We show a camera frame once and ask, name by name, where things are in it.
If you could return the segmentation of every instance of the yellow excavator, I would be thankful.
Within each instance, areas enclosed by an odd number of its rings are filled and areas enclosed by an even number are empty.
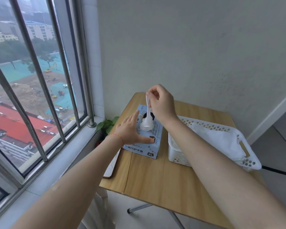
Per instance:
[[[44,72],[45,72],[45,73],[51,72],[51,69],[52,69],[54,66],[56,66],[56,70],[57,70],[57,63],[53,63],[53,65],[50,66],[49,69],[45,70]]]

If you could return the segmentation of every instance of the table top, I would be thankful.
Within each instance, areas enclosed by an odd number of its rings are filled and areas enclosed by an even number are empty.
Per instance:
[[[146,105],[144,92],[133,95],[117,124],[133,114],[139,104]],[[180,116],[235,127],[231,116],[225,112],[176,100],[175,109]],[[168,146],[168,132],[163,128],[156,159],[121,149],[112,178],[102,179],[100,187],[207,223],[233,228],[194,170],[168,160]],[[250,173],[263,182],[258,171]]]

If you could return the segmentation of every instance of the dirt ground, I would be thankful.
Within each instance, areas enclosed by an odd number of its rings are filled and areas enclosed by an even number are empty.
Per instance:
[[[64,74],[49,72],[49,73],[43,73],[43,75],[46,80],[48,88],[51,85],[60,82],[66,84]],[[23,77],[19,80],[15,80],[12,83],[10,83],[10,85],[13,91],[15,92],[16,96],[18,97],[19,101],[23,105],[23,108],[26,111],[36,115],[41,115],[42,117],[49,120],[53,119],[51,115],[45,113],[45,111],[49,109],[49,107],[36,74]],[[1,85],[0,85],[0,101],[2,101],[5,104],[14,106],[9,97],[6,95],[3,88],[1,87]],[[54,107],[59,108],[61,106],[54,104]],[[70,115],[74,115],[72,109],[69,109],[64,113],[58,113],[58,117],[60,119],[65,119]]]

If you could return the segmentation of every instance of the hand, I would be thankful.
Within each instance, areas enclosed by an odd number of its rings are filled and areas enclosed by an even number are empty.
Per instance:
[[[121,136],[124,145],[133,145],[135,143],[152,144],[155,142],[153,138],[141,136],[137,133],[137,118],[139,110],[133,115],[126,117],[122,124],[116,126],[114,133]]]
[[[162,125],[178,119],[175,112],[174,97],[162,85],[153,86],[146,92],[150,100],[153,113]]]

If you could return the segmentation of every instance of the potted plant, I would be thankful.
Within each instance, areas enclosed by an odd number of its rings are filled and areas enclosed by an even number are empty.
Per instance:
[[[113,120],[104,120],[103,122],[100,122],[97,126],[96,126],[96,131],[102,130],[103,134],[105,136],[107,136],[111,129],[113,128],[113,126],[115,125],[116,121],[118,120],[118,116],[114,117]],[[104,140],[104,136],[102,137],[102,140],[98,141],[95,145],[95,147],[97,147],[102,141]]]

